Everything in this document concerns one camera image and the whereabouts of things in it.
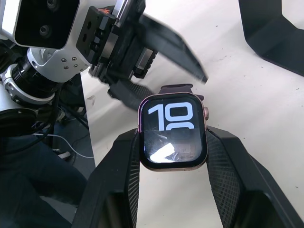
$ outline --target person's leg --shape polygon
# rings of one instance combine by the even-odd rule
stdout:
[[[13,150],[35,139],[33,135],[9,138],[5,147]],[[0,167],[22,173],[39,195],[64,203],[78,205],[86,187],[85,177],[41,142],[18,154],[0,153]]]
[[[35,192],[29,181],[14,171],[0,170],[0,228],[70,228]]]

